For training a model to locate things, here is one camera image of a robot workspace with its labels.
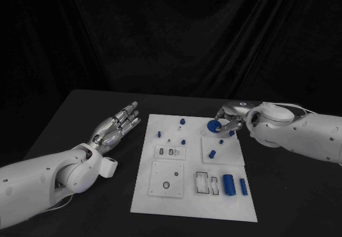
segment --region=robotic hand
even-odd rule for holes
[[[86,144],[0,168],[0,229],[55,207],[66,196],[83,192],[98,175],[112,177],[117,161],[102,155],[140,122],[135,107],[132,102],[104,120]]]
[[[248,102],[228,102],[220,107],[215,123],[216,132],[236,131],[245,123],[249,136],[268,147],[284,147],[288,151],[314,159],[342,163],[342,117],[320,115],[314,112],[296,116],[281,106],[297,105],[267,103],[259,106]],[[218,119],[229,121],[220,125]]]

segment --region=blue disc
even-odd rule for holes
[[[218,132],[215,129],[216,127],[220,127],[220,123],[216,121],[216,120],[210,120],[207,122],[207,129],[212,131],[212,132]]]

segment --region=black backdrop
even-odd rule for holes
[[[21,159],[76,88],[285,101],[342,116],[337,0],[5,4],[1,164]]]

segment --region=white robotic arm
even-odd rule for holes
[[[216,127],[216,132],[239,130],[245,123],[251,137],[264,146],[281,146],[310,158],[342,163],[342,117],[319,115],[311,111],[304,116],[294,116],[288,109],[277,105],[301,108],[267,102],[259,106],[242,101],[226,103],[215,120],[223,115],[229,123]]]
[[[0,168],[0,229],[20,223],[83,192],[98,175],[112,177],[117,161],[102,157],[138,124],[137,102],[96,127],[88,144]]]

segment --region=black table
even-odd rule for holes
[[[118,161],[114,177],[99,176],[92,187],[73,195],[68,206],[1,230],[0,236],[340,234],[342,167],[283,148],[262,146],[245,127],[238,138],[258,223],[130,213],[148,114],[213,117],[226,100],[75,90],[24,159],[62,152],[86,142],[98,123],[132,101],[138,102],[141,122],[106,154]]]

